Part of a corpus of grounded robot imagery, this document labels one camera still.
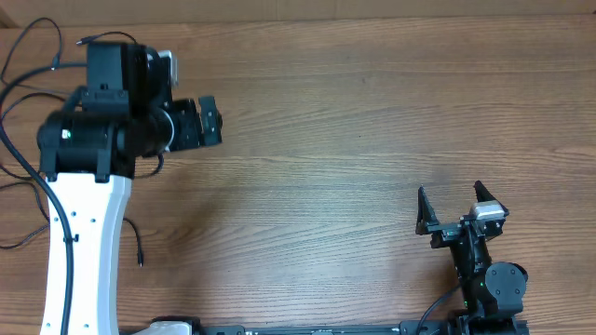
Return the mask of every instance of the black cable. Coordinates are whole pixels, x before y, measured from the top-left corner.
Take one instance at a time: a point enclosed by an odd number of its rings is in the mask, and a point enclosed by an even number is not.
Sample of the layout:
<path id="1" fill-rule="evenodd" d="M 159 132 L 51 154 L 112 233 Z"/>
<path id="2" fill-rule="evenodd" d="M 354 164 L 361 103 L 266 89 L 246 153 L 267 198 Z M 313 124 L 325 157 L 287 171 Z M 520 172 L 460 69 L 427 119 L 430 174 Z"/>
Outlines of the black cable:
<path id="1" fill-rule="evenodd" d="M 438 298 L 435 302 L 433 302 L 433 304 L 430 305 L 430 307 L 428 307 L 427 311 L 422 315 L 422 318 L 420 318 L 420 321 L 418 322 L 418 327 L 416 327 L 416 332 L 414 333 L 414 335 L 420 335 L 420 330 L 422 330 L 422 325 L 425 323 L 425 321 L 427 321 L 427 318 L 432 313 L 432 311 L 435 308 L 437 308 L 437 306 L 439 306 L 440 304 L 444 303 L 447 299 L 449 299 L 449 297 L 454 295 L 454 293 L 456 293 L 456 291 L 459 290 L 459 288 L 461 288 L 461 287 L 462 287 L 462 284 L 457 284 L 456 287 L 447 291 L 447 293 L 440 296 L 440 298 Z"/>
<path id="2" fill-rule="evenodd" d="M 69 64 L 58 64 L 57 66 L 47 66 L 38 68 L 35 70 L 31 70 L 26 74 L 22 74 L 17 79 L 10 82 L 5 89 L 2 90 L 0 93 L 0 106 L 2 106 L 4 100 L 7 98 L 8 93 L 17 85 L 22 83 L 23 81 L 42 73 L 46 73 L 49 71 L 53 71 L 59 68 L 71 68 L 71 67 L 87 67 L 85 63 L 69 63 Z M 56 209 L 58 213 L 58 217 L 61 221 L 62 230 L 64 231 L 64 245 L 66 247 L 66 287 L 64 290 L 64 309 L 62 311 L 62 324 L 61 324 L 61 335 L 68 334 L 68 326 L 70 321 L 70 314 L 71 314 L 71 304 L 73 300 L 73 276 L 74 276 L 74 253 L 73 253 L 73 236 L 71 235 L 70 225 L 68 223 L 68 217 L 66 216 L 66 212 L 62 207 L 60 200 L 54 194 L 52 189 L 49 185 L 44 181 L 37 171 L 27 162 L 25 157 L 19 153 L 17 148 L 12 144 L 10 138 L 8 137 L 7 133 L 4 130 L 2 125 L 2 119 L 0 118 L 0 140 L 2 143 L 5 144 L 8 151 L 17 159 L 20 165 L 29 173 L 29 175 L 33 178 L 37 184 L 41 187 L 41 189 L 47 194 L 49 201 L 51 201 L 52 205 Z"/>
<path id="3" fill-rule="evenodd" d="M 37 234 L 45 231 L 47 228 L 49 228 L 49 223 L 48 224 L 44 224 L 44 226 L 42 226 L 41 228 L 39 228 L 36 231 L 28 234 L 27 237 L 25 237 L 19 243 L 14 244 L 12 246 L 0 246 L 0 249 L 2 249 L 2 250 L 10 250 L 10 249 L 13 249 L 13 248 L 18 248 L 18 247 L 24 245 L 25 243 L 27 243 L 30 239 L 34 238 L 34 236 L 36 236 Z"/>
<path id="4" fill-rule="evenodd" d="M 6 79 L 4 78 L 6 72 L 7 72 L 7 68 L 8 68 L 8 64 L 10 63 L 10 59 L 12 58 L 12 54 L 15 52 L 15 49 L 17 48 L 17 46 L 19 45 L 20 41 L 23 39 L 23 37 L 25 37 L 25 35 L 36 25 L 36 23 L 42 21 L 42 20 L 46 20 L 48 22 L 50 22 L 55 28 L 56 31 L 58 32 L 58 39 L 59 39 L 59 46 L 58 46 L 58 52 L 56 53 L 56 55 L 54 56 L 54 58 L 52 58 L 52 63 L 50 65 L 51 69 L 50 70 L 54 70 L 57 69 L 58 66 L 61 64 L 60 60 L 62 57 L 62 32 L 60 30 L 60 27 L 58 26 L 58 24 L 50 19 L 50 18 L 39 18 L 37 20 L 34 20 L 33 22 L 29 23 L 29 25 L 27 27 L 25 27 L 25 29 L 22 31 L 22 33 L 20 33 L 19 37 L 17 37 L 17 40 L 15 41 L 15 43 L 12 45 L 12 48 L 10 49 L 10 51 L 8 52 L 8 57 L 7 57 L 7 61 L 4 63 L 4 67 L 2 68 L 2 72 L 0 73 L 0 81 L 2 81 L 2 83 L 4 85 L 8 85 L 8 82 L 6 81 Z M 28 85 L 23 85 L 23 84 L 18 84 L 19 87 L 25 87 L 25 88 L 29 88 L 29 89 L 33 89 L 33 90 L 37 90 L 37 91 L 41 91 L 41 92 L 45 92 L 45 93 L 50 93 L 50 94 L 70 94 L 70 92 L 66 92 L 66 91 L 61 91 L 61 90 L 54 90 L 54 89 L 47 89 L 47 88 L 40 88 L 40 87 L 32 87 L 32 86 L 28 86 Z"/>
<path id="5" fill-rule="evenodd" d="M 144 263 L 144 255 L 142 253 L 142 247 L 141 247 L 141 235 L 139 234 L 137 225 L 134 224 L 134 222 L 132 222 L 132 220 L 129 218 L 124 218 L 123 220 L 130 223 L 132 230 L 134 230 L 134 235 L 135 235 L 135 237 L 137 237 L 137 263 L 139 264 L 139 266 L 142 267 L 142 265 Z"/>
<path id="6" fill-rule="evenodd" d="M 39 199 L 39 193 L 37 192 L 37 189 L 35 188 L 35 186 L 33 184 L 31 184 L 30 182 L 26 182 L 26 181 L 21 181 L 18 183 L 13 183 L 13 184 L 9 184 L 9 185 L 4 185 L 4 186 L 0 186 L 0 190 L 10 187 L 10 186 L 16 186 L 17 184 L 27 184 L 27 185 L 31 185 L 34 188 L 35 191 L 35 197 L 37 199 Z M 37 205 L 39 206 L 39 209 L 41 210 L 42 214 L 44 214 L 44 216 L 47 216 L 46 212 L 44 211 L 44 208 L 41 207 L 41 202 L 37 201 Z M 134 230 L 134 235 L 137 238 L 137 263 L 139 264 L 139 266 L 142 267 L 142 265 L 144 264 L 144 254 L 142 252 L 142 246 L 141 246 L 141 235 L 139 234 L 139 230 L 137 229 L 137 225 L 135 223 L 132 222 L 131 219 L 129 218 L 124 218 L 123 221 L 126 221 L 130 224 L 130 226 L 132 227 L 132 230 Z M 18 248 L 22 245 L 24 245 L 25 243 L 27 243 L 30 239 L 34 238 L 34 236 L 38 235 L 39 233 L 44 232 L 47 228 L 49 228 L 49 223 L 45 224 L 44 226 L 42 226 L 41 228 L 37 229 L 36 231 L 30 233 L 27 235 L 27 237 L 25 237 L 22 241 L 20 241 L 17 244 L 14 244 L 12 246 L 0 246 L 0 249 L 2 250 L 9 250 L 9 249 L 13 249 L 13 248 Z"/>
<path id="7" fill-rule="evenodd" d="M 151 173 L 148 173 L 148 174 L 145 174 L 145 175 L 141 175 L 139 177 L 135 177 L 135 179 L 146 179 L 146 178 L 150 178 L 150 177 L 155 176 L 159 172 L 161 172 L 161 170 L 164 168 L 164 155 L 163 154 L 158 154 L 157 155 L 157 159 L 159 160 L 159 163 L 157 163 L 156 169 L 154 169 Z"/>
<path id="8" fill-rule="evenodd" d="M 25 96 L 20 97 L 19 99 L 17 99 L 16 101 L 14 101 L 10 106 L 8 106 L 8 108 L 6 108 L 3 112 L 2 112 L 2 117 L 0 117 L 0 119 L 4 120 L 8 113 L 10 111 L 12 111 L 15 107 L 17 107 L 17 105 L 19 105 L 21 102 L 26 101 L 27 99 L 30 98 L 34 98 L 34 97 L 48 97 L 48 98 L 52 98 L 52 99 L 56 99 L 59 101 L 64 101 L 65 98 L 52 94 L 52 93 L 46 93 L 46 92 L 34 92 L 34 93 L 29 93 Z M 12 172 L 10 172 L 8 169 L 6 169 L 4 166 L 2 166 L 0 164 L 0 169 L 3 170 L 8 176 L 12 177 L 12 178 L 16 178 L 18 180 L 21 181 L 30 181 L 32 178 L 31 177 L 23 177 L 23 176 L 19 176 L 17 174 L 14 174 Z"/>
<path id="9" fill-rule="evenodd" d="M 130 40 L 131 40 L 131 41 L 132 41 L 134 44 L 139 44 L 139 43 L 137 43 L 137 40 L 136 40 L 134 37 L 132 37 L 132 35 L 131 35 L 131 34 L 129 34 L 129 33 L 124 33 L 124 32 L 106 32 L 106 33 L 98 33 L 98 34 L 95 34 L 95 35 L 91 35 L 91 36 L 83 37 L 83 38 L 81 38 L 81 39 L 80 39 L 78 42 L 76 42 L 76 44 L 77 44 L 78 46 L 83 46 L 83 45 L 85 45 L 85 44 L 88 44 L 88 43 L 91 43 L 91 42 L 95 41 L 96 39 L 98 39 L 98 38 L 100 38 L 100 37 L 103 37 L 103 36 L 106 36 L 106 35 L 109 35 L 109 34 L 120 34 L 120 35 L 124 35 L 124 36 L 128 37 L 128 38 L 129 38 L 129 39 L 130 39 Z"/>
<path id="10" fill-rule="evenodd" d="M 44 209 L 44 206 L 41 204 L 41 197 L 39 196 L 39 191 L 37 191 L 37 188 L 32 183 L 30 183 L 28 181 L 12 182 L 10 184 L 0 186 L 0 191 L 3 191 L 10 187 L 19 186 L 19 185 L 27 185 L 27 186 L 30 186 L 34 190 L 35 202 L 37 203 L 37 207 L 39 208 L 39 211 L 41 211 L 41 215 L 44 217 L 44 219 L 46 221 L 49 221 L 49 216 L 47 215 L 46 210 Z"/>

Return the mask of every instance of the cable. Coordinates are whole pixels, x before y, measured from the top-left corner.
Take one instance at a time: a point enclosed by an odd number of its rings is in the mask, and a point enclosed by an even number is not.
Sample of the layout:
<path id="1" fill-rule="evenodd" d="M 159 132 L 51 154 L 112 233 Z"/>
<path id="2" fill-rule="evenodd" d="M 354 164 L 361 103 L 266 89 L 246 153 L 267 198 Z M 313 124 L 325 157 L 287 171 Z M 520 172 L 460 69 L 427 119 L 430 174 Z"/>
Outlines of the cable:
<path id="1" fill-rule="evenodd" d="M 3 190 L 5 190 L 7 188 L 10 188 L 10 187 L 19 186 L 19 185 L 28 185 L 28 186 L 31 186 L 31 188 L 34 190 L 35 202 L 37 203 L 37 207 L 39 208 L 39 211 L 41 211 L 41 215 L 44 217 L 44 219 L 46 221 L 49 221 L 49 216 L 47 215 L 46 210 L 44 209 L 44 206 L 41 204 L 41 197 L 39 196 L 39 191 L 37 191 L 37 188 L 32 183 L 30 183 L 28 181 L 12 182 L 10 184 L 6 184 L 6 185 L 0 186 L 0 191 L 3 191 Z"/>
<path id="2" fill-rule="evenodd" d="M 24 245 L 25 243 L 27 243 L 30 239 L 34 238 L 34 236 L 36 236 L 37 234 L 45 231 L 47 228 L 49 228 L 49 223 L 48 224 L 44 224 L 44 226 L 42 226 L 41 228 L 39 228 L 36 231 L 30 233 L 29 235 L 27 235 L 27 237 L 25 237 L 19 243 L 14 244 L 12 246 L 0 246 L 0 249 L 2 249 L 2 250 L 10 250 L 10 249 L 13 249 L 13 248 L 18 248 L 18 247 Z"/>
<path id="3" fill-rule="evenodd" d="M 7 61 L 4 63 L 4 67 L 2 68 L 2 73 L 0 73 L 0 81 L 2 81 L 2 83 L 4 85 L 8 86 L 8 82 L 6 81 L 4 76 L 7 72 L 8 64 L 10 63 L 10 59 L 12 58 L 12 54 L 15 52 L 15 49 L 17 48 L 17 46 L 19 45 L 19 43 L 23 39 L 23 37 L 25 37 L 25 35 L 36 25 L 36 23 L 38 23 L 42 20 L 46 20 L 46 21 L 50 22 L 56 28 L 56 31 L 58 32 L 58 39 L 59 39 L 58 52 L 56 53 L 54 58 L 52 58 L 50 70 L 53 71 L 53 70 L 57 69 L 59 67 L 59 65 L 61 65 L 60 60 L 62 57 L 62 32 L 60 30 L 60 27 L 54 20 L 52 20 L 50 18 L 39 18 L 39 19 L 34 20 L 33 22 L 29 23 L 29 25 L 27 27 L 25 27 L 25 29 L 22 31 L 22 33 L 20 33 L 19 37 L 17 37 L 17 40 L 15 41 L 15 43 L 12 45 L 12 48 L 8 52 Z M 45 92 L 45 93 L 49 93 L 49 94 L 69 94 L 70 93 L 70 92 L 61 91 L 61 90 L 32 87 L 32 86 L 22 85 L 22 84 L 18 84 L 18 86 Z"/>
<path id="4" fill-rule="evenodd" d="M 418 322 L 418 327 L 416 327 L 416 332 L 414 333 L 414 335 L 420 335 L 420 330 L 422 330 L 422 325 L 425 323 L 425 321 L 427 321 L 427 318 L 432 313 L 432 311 L 435 308 L 437 308 L 437 306 L 444 303 L 449 297 L 454 295 L 454 293 L 456 293 L 456 291 L 459 290 L 461 287 L 462 287 L 462 284 L 457 284 L 456 287 L 447 291 L 447 293 L 443 294 L 440 298 L 438 298 L 435 302 L 433 302 L 433 304 L 431 304 L 430 307 L 428 307 L 427 311 L 422 315 L 422 318 L 420 318 L 420 321 Z"/>
<path id="5" fill-rule="evenodd" d="M 7 98 L 8 93 L 17 85 L 23 81 L 42 73 L 53 71 L 59 68 L 71 68 L 71 67 L 87 67 L 85 63 L 69 63 L 69 64 L 58 64 L 57 66 L 47 66 L 38 69 L 31 70 L 30 72 L 19 76 L 17 79 L 9 83 L 5 89 L 0 93 L 0 106 L 2 106 L 4 100 Z M 27 162 L 25 157 L 19 153 L 17 148 L 12 144 L 10 138 L 4 130 L 2 125 L 2 119 L 0 118 L 0 140 L 5 144 L 8 151 L 17 159 L 20 165 L 29 173 L 42 190 L 47 194 L 49 201 L 54 205 L 58 213 L 58 217 L 61 221 L 62 230 L 64 231 L 64 245 L 66 248 L 66 287 L 64 290 L 64 309 L 62 311 L 62 324 L 61 324 L 61 335 L 68 334 L 68 326 L 70 321 L 71 303 L 73 300 L 73 276 L 74 276 L 74 253 L 73 253 L 73 236 L 71 235 L 70 225 L 68 223 L 68 217 L 64 212 L 60 200 L 54 194 L 49 185 L 44 181 L 37 171 Z"/>
<path id="6" fill-rule="evenodd" d="M 7 117 L 8 113 L 10 111 L 12 111 L 15 107 L 17 107 L 17 105 L 19 105 L 23 101 L 26 101 L 26 100 L 28 100 L 30 98 L 34 98 L 34 97 L 48 97 L 48 98 L 56 99 L 59 101 L 65 100 L 65 98 L 55 95 L 55 94 L 52 94 L 52 93 L 46 93 L 46 92 L 29 93 L 25 96 L 20 97 L 19 99 L 14 101 L 10 106 L 8 106 L 8 108 L 6 108 L 4 110 L 4 112 L 2 113 L 2 117 L 0 117 L 0 119 L 4 120 Z M 23 176 L 14 174 L 14 173 L 10 172 L 8 169 L 6 169 L 4 166 L 2 166 L 1 164 L 0 164 L 0 169 L 3 170 L 8 176 L 10 176 L 12 178 L 16 178 L 21 181 L 30 181 L 32 179 L 31 177 L 23 177 Z"/>
<path id="7" fill-rule="evenodd" d="M 159 160 L 159 163 L 157 164 L 157 167 L 155 170 L 153 170 L 151 173 L 145 174 L 145 175 L 141 175 L 139 177 L 135 177 L 135 179 L 147 179 L 147 178 L 151 178 L 153 176 L 155 176 L 156 174 L 158 174 L 159 172 L 161 172 L 161 170 L 164 168 L 164 155 L 163 154 L 158 154 L 157 155 L 157 159 Z"/>
<path id="8" fill-rule="evenodd" d="M 0 189 L 7 188 L 7 187 L 10 187 L 10 186 L 16 186 L 16 184 L 28 184 L 28 185 L 31 185 L 34 188 L 34 190 L 35 190 L 35 197 L 37 199 L 39 199 L 39 193 L 37 192 L 37 189 L 30 182 L 26 182 L 26 181 L 22 181 L 22 182 L 19 182 L 19 183 L 16 183 L 15 182 L 13 184 L 0 186 Z M 40 210 L 42 211 L 42 213 L 44 215 L 47 215 L 46 212 L 44 211 L 43 207 L 40 206 Z M 142 267 L 142 265 L 144 264 L 144 253 L 142 252 L 141 235 L 139 234 L 139 230 L 137 229 L 136 224 L 134 224 L 131 219 L 125 217 L 123 219 L 123 221 L 128 222 L 130 224 L 130 226 L 132 227 L 132 230 L 134 230 L 135 237 L 137 238 L 137 263 L 139 264 L 139 266 Z M 13 248 L 18 248 L 18 247 L 24 245 L 25 243 L 29 242 L 30 239 L 34 238 L 39 233 L 44 232 L 47 228 L 49 228 L 49 223 L 43 225 L 41 228 L 37 229 L 36 231 L 28 234 L 27 237 L 25 237 L 19 243 L 14 244 L 12 246 L 0 246 L 0 249 L 2 249 L 2 250 L 9 250 L 9 249 L 13 249 Z"/>
<path id="9" fill-rule="evenodd" d="M 81 38 L 81 39 L 80 39 L 78 42 L 76 42 L 76 44 L 77 44 L 78 46 L 83 46 L 83 45 L 85 45 L 85 44 L 89 44 L 89 43 L 91 43 L 91 42 L 95 41 L 96 39 L 98 39 L 98 38 L 100 38 L 100 37 L 103 37 L 103 36 L 106 36 L 106 35 L 109 35 L 109 34 L 121 34 L 121 35 L 124 35 L 124 36 L 128 37 L 128 38 L 129 38 L 129 39 L 130 39 L 130 40 L 131 40 L 131 41 L 132 41 L 134 44 L 136 44 L 136 45 L 138 45 L 138 44 L 139 44 L 139 43 L 137 43 L 137 40 L 136 40 L 134 37 L 132 37 L 132 35 L 131 35 L 131 34 L 129 34 L 129 33 L 124 33 L 124 32 L 106 32 L 106 33 L 98 33 L 98 34 L 95 34 L 95 35 L 91 35 L 91 36 L 83 37 L 83 38 Z"/>
<path id="10" fill-rule="evenodd" d="M 139 234 L 137 225 L 134 224 L 134 222 L 132 222 L 132 220 L 129 218 L 124 218 L 123 220 L 130 223 L 132 230 L 134 230 L 134 235 L 135 235 L 135 237 L 137 237 L 137 263 L 139 264 L 139 266 L 142 267 L 142 265 L 144 263 L 144 255 L 142 253 L 142 247 L 141 247 L 141 235 Z"/>

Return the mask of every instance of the black plastic part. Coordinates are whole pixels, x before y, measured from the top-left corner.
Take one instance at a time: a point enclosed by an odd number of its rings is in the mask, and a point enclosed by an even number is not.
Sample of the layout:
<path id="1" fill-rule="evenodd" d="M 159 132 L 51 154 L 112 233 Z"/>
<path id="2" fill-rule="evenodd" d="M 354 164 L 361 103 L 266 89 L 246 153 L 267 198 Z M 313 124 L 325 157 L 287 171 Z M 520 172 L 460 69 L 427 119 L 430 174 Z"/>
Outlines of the black plastic part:
<path id="1" fill-rule="evenodd" d="M 177 100 L 169 110 L 175 137 L 169 146 L 171 152 L 196 149 L 201 146 L 202 127 L 200 115 L 192 99 Z"/>
<path id="2" fill-rule="evenodd" d="M 428 202 L 425 188 L 418 189 L 418 220 L 416 221 L 416 233 L 418 235 L 429 234 L 428 226 L 439 225 L 440 222 L 435 215 L 435 210 Z"/>
<path id="3" fill-rule="evenodd" d="M 204 327 L 202 330 L 201 335 L 245 335 L 246 331 L 242 326 Z"/>
<path id="4" fill-rule="evenodd" d="M 201 106 L 201 122 L 203 124 L 203 145 L 211 146 L 222 142 L 222 116 L 215 106 L 212 96 L 198 98 Z"/>
<path id="5" fill-rule="evenodd" d="M 37 132 L 40 171 L 49 181 L 59 172 L 92 172 L 96 182 L 107 182 L 110 174 L 132 176 L 134 157 L 115 152 L 117 124 L 103 114 L 51 114 Z"/>
<path id="6" fill-rule="evenodd" d="M 438 334 L 446 335 L 529 335 L 526 321 L 515 317 L 498 320 L 478 320 L 468 315 L 450 313 L 449 322 Z"/>
<path id="7" fill-rule="evenodd" d="M 246 332 L 247 335 L 400 335 L 400 325 L 246 328 Z"/>
<path id="8" fill-rule="evenodd" d="M 402 321 L 400 323 L 400 334 L 416 335 L 419 321 Z M 420 328 L 420 335 L 440 335 L 448 334 L 448 324 L 446 321 L 426 321 Z"/>
<path id="9" fill-rule="evenodd" d="M 94 173 L 96 182 L 134 178 L 136 157 L 221 143 L 215 99 L 200 98 L 202 115 L 192 100 L 172 101 L 169 66 L 169 57 L 147 46 L 90 43 L 87 86 L 37 133 L 40 170 L 50 181 L 60 172 Z"/>
<path id="10" fill-rule="evenodd" d="M 497 262 L 491 265 L 484 274 L 484 285 L 473 289 L 486 318 L 508 318 L 523 311 L 526 280 L 515 264 Z"/>

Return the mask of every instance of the wooden desk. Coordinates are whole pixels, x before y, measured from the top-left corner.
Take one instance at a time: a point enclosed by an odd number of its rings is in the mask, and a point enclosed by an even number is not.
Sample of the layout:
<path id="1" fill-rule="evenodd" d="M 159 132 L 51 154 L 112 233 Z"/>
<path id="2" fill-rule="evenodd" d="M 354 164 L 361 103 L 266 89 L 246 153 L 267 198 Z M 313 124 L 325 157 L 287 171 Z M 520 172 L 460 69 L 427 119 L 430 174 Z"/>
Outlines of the wooden desk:
<path id="1" fill-rule="evenodd" d="M 159 177 L 135 181 L 127 215 L 146 264 L 124 226 L 120 326 L 172 314 L 263 327 L 419 318 L 455 278 L 449 251 L 414 234 L 416 190 L 449 221 L 480 179 L 511 210 L 489 249 L 529 272 L 533 334 L 593 333 L 596 17 L 69 28 L 64 58 L 83 60 L 75 41 L 114 29 L 172 49 L 175 95 L 213 94 L 224 120 L 223 145 L 168 154 Z M 0 31 L 0 61 L 18 33 Z M 8 76 L 49 64 L 55 43 L 32 33 Z M 84 74 L 34 83 L 74 88 Z M 30 100 L 6 121 L 32 162 L 55 106 Z M 3 244 L 43 224 L 30 190 L 1 195 Z M 45 234 L 0 252 L 3 334 L 38 332 L 47 249 Z"/>

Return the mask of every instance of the robotic arm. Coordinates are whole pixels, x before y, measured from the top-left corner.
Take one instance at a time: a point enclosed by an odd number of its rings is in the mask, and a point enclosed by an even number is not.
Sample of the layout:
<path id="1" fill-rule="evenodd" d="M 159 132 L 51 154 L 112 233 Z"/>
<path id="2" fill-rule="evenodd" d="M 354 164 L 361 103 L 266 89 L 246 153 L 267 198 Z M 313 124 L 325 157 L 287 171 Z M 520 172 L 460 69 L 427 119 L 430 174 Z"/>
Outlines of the robotic arm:
<path id="1" fill-rule="evenodd" d="M 222 142 L 213 97 L 172 100 L 178 64 L 169 51 L 92 43 L 88 84 L 39 128 L 40 170 L 69 216 L 74 280 L 68 333 L 118 334 L 116 280 L 122 218 L 135 159 Z M 77 106 L 82 112 L 76 112 Z M 67 283 L 64 233 L 50 202 L 47 296 L 41 334 L 61 328 Z M 169 328 L 169 334 L 176 334 Z"/>
<path id="2" fill-rule="evenodd" d="M 528 274 L 515 263 L 493 263 L 486 247 L 503 233 L 509 210 L 480 181 L 474 189 L 478 202 L 459 222 L 449 224 L 440 224 L 424 188 L 418 190 L 416 233 L 431 235 L 432 248 L 451 250 L 466 306 L 451 312 L 448 322 L 434 325 L 449 335 L 529 334 L 526 323 L 515 319 L 523 310 Z"/>

